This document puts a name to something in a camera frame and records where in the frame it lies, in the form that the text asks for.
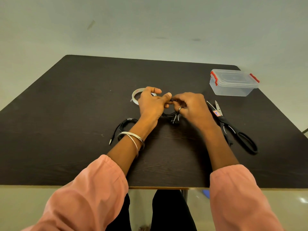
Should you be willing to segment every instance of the plastic container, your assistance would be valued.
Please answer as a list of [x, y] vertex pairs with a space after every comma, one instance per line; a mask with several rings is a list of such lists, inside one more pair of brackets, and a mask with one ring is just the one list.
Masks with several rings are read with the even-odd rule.
[[259, 80], [251, 73], [240, 70], [214, 69], [210, 85], [216, 95], [247, 96], [259, 87]]

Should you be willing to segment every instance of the container lid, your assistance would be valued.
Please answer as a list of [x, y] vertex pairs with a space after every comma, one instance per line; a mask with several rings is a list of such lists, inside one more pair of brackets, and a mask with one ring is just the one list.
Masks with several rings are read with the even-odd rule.
[[213, 69], [211, 77], [215, 79], [216, 86], [258, 88], [259, 80], [251, 73], [240, 70]]

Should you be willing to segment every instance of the left hand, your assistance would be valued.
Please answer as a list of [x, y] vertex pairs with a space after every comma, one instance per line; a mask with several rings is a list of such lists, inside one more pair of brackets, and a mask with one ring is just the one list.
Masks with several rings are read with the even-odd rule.
[[153, 124], [153, 128], [157, 125], [159, 117], [164, 112], [164, 108], [169, 108], [169, 104], [172, 104], [172, 94], [160, 96], [152, 96], [151, 93], [161, 94], [161, 89], [156, 87], [146, 87], [141, 93], [141, 97], [138, 100], [141, 119], [145, 119]]

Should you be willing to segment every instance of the black scissors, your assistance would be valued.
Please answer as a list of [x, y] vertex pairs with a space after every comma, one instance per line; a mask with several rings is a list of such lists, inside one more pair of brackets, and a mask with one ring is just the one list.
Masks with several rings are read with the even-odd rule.
[[215, 106], [216, 108], [211, 105], [210, 102], [206, 101], [208, 104], [208, 107], [210, 108], [210, 110], [215, 114], [215, 116], [218, 118], [219, 120], [219, 124], [220, 124], [220, 128], [222, 130], [222, 133], [224, 134], [224, 137], [227, 141], [227, 143], [229, 144], [229, 146], [231, 146], [233, 143], [232, 141], [229, 139], [227, 132], [225, 130], [225, 127], [228, 127], [231, 130], [231, 133], [233, 134], [233, 136], [235, 137], [235, 139], [239, 142], [239, 144], [241, 144], [241, 146], [251, 155], [256, 155], [258, 153], [258, 147], [256, 146], [255, 142], [245, 133], [240, 132], [238, 129], [236, 129], [234, 126], [232, 126], [227, 119], [222, 115], [221, 109], [218, 105], [218, 102], [215, 101]]

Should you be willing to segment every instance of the blue object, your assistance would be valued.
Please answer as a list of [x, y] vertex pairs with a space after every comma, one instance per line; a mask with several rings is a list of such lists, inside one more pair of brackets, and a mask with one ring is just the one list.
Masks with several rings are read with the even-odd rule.
[[209, 190], [202, 190], [203, 194], [209, 199], [210, 198], [210, 191]]

